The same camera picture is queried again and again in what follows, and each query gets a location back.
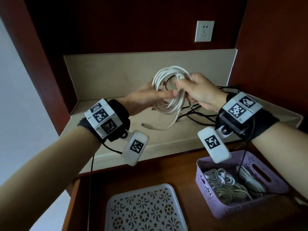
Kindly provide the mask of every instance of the hand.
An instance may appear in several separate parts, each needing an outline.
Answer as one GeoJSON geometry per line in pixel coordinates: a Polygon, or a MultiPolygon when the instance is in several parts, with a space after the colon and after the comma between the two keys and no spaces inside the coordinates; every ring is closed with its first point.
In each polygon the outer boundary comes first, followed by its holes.
{"type": "Polygon", "coordinates": [[[156,91],[152,86],[152,81],[127,95],[118,101],[126,108],[130,116],[134,116],[143,110],[152,107],[153,103],[167,98],[175,98],[176,90],[156,91]]]}
{"type": "Polygon", "coordinates": [[[201,73],[191,73],[192,81],[181,79],[175,81],[178,89],[184,89],[187,100],[191,103],[198,102],[207,110],[218,112],[226,103],[227,93],[218,89],[208,78],[201,73]]]}

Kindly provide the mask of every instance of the purple basket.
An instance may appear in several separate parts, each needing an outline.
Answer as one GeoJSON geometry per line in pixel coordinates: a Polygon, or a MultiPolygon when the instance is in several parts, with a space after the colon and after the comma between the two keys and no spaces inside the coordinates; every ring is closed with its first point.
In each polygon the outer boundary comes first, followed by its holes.
{"type": "MultiPolygon", "coordinates": [[[[205,198],[208,206],[210,207],[213,215],[216,218],[222,218],[225,215],[232,214],[234,212],[238,212],[240,210],[244,210],[248,207],[254,206],[257,203],[263,202],[264,199],[268,199],[270,197],[276,196],[273,194],[265,194],[264,197],[257,198],[254,200],[245,200],[241,203],[236,203],[234,205],[227,206],[220,202],[217,198],[216,194],[214,193],[213,189],[210,187],[208,181],[204,177],[202,170],[210,170],[212,168],[223,168],[227,172],[229,172],[234,179],[237,180],[237,173],[236,173],[236,166],[239,166],[241,160],[244,155],[244,151],[235,151],[231,152],[232,157],[227,159],[221,163],[214,163],[210,156],[201,158],[197,160],[197,175],[196,175],[196,182],[201,190],[203,197],[205,198]]],[[[264,163],[262,163],[255,155],[250,153],[249,151],[246,152],[243,166],[248,169],[251,175],[255,176],[255,178],[264,185],[267,192],[270,193],[287,193],[289,191],[288,185],[279,177],[277,176],[272,170],[270,170],[264,163]],[[267,180],[261,176],[253,167],[256,165],[261,171],[263,171],[267,176],[267,180]]]]}

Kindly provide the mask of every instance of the white wall socket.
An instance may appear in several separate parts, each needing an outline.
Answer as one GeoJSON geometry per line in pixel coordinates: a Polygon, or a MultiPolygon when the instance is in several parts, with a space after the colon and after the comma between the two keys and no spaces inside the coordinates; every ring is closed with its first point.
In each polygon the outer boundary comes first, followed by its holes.
{"type": "Polygon", "coordinates": [[[197,21],[195,42],[211,41],[214,21],[197,21]]]}

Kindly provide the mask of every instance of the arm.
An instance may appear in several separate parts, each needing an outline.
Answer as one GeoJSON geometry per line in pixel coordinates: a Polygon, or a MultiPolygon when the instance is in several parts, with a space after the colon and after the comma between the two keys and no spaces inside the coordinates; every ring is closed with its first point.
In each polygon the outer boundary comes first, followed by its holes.
{"type": "MultiPolygon", "coordinates": [[[[119,99],[129,115],[176,91],[155,91],[151,83],[119,99]]],[[[29,230],[65,190],[101,143],[79,126],[30,159],[0,186],[0,230],[29,230]]]]}
{"type": "MultiPolygon", "coordinates": [[[[200,73],[191,74],[193,82],[175,82],[179,89],[185,89],[191,102],[198,102],[208,110],[219,111],[226,103],[227,94],[218,89],[200,73]]],[[[276,123],[252,140],[256,148],[275,169],[299,193],[308,199],[308,135],[276,123]]]]}

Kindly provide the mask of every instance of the person's left hand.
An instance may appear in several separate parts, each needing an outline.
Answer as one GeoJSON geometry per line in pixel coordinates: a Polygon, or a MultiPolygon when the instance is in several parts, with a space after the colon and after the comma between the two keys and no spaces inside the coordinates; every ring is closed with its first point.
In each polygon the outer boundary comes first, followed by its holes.
{"type": "Polygon", "coordinates": [[[177,90],[156,91],[152,82],[148,82],[141,88],[129,95],[118,99],[118,101],[127,109],[130,116],[134,116],[143,110],[152,107],[153,103],[162,99],[175,98],[177,90]]]}

